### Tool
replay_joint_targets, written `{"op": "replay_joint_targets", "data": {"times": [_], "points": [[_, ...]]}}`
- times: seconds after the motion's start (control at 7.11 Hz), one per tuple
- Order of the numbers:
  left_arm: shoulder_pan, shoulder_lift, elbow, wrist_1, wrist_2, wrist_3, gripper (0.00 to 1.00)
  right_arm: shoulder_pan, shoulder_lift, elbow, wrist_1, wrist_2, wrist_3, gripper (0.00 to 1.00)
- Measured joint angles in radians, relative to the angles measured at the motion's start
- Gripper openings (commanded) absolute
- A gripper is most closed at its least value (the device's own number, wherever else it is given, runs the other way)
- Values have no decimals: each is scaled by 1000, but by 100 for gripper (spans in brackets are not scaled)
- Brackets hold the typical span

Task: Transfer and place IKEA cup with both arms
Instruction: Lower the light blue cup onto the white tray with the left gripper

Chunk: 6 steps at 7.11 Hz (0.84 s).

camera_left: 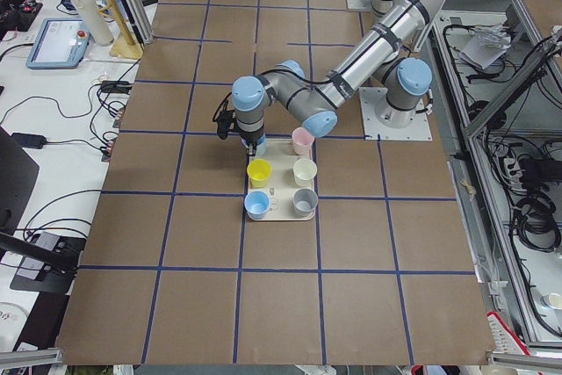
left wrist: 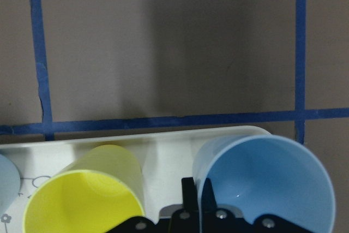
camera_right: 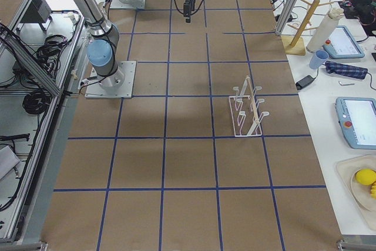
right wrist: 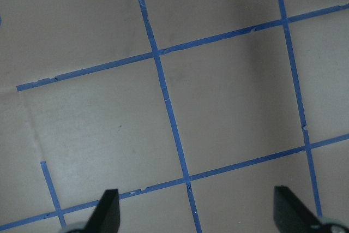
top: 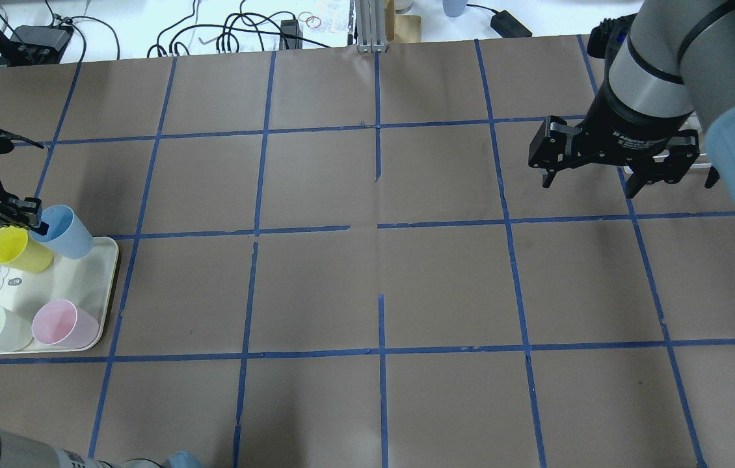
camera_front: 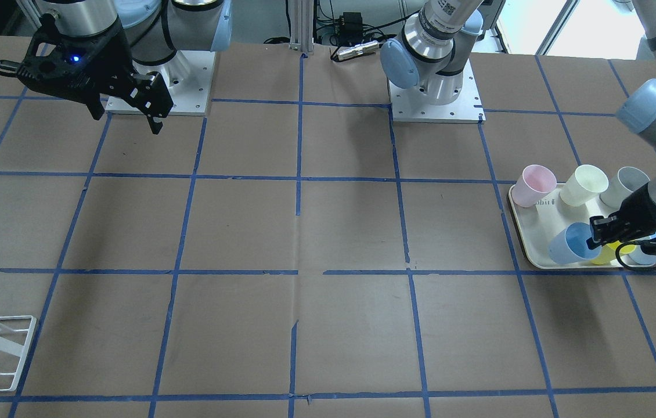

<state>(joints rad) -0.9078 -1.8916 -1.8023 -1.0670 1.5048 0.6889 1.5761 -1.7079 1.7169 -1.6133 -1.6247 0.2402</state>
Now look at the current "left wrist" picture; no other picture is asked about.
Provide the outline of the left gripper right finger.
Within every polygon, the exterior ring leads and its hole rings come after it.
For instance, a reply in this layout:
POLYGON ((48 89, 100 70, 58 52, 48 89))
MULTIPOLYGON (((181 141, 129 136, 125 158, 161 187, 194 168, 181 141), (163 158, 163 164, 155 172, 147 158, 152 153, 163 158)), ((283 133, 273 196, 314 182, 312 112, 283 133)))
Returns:
POLYGON ((256 218, 252 226, 253 232, 299 232, 295 224, 273 214, 264 214, 256 218))

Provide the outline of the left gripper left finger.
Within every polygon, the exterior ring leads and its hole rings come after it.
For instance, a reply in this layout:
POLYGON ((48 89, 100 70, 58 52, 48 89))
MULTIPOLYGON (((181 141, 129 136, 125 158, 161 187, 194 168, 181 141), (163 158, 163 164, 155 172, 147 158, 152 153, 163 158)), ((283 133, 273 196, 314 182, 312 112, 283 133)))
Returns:
POLYGON ((183 208, 181 222, 189 232, 209 232, 209 223, 213 221, 218 206, 210 179, 204 182, 200 195, 192 177, 181 179, 183 208))

